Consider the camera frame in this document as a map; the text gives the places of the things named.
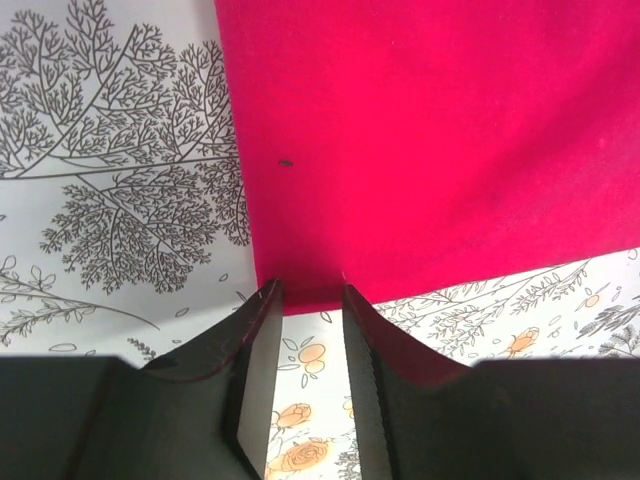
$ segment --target red fabric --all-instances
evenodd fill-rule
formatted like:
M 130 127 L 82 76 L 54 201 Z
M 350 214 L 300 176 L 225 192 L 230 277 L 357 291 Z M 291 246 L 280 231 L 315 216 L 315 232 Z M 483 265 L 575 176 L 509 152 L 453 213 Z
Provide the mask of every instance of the red fabric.
M 377 302 L 640 245 L 640 2 L 216 5 L 289 312 L 344 277 Z

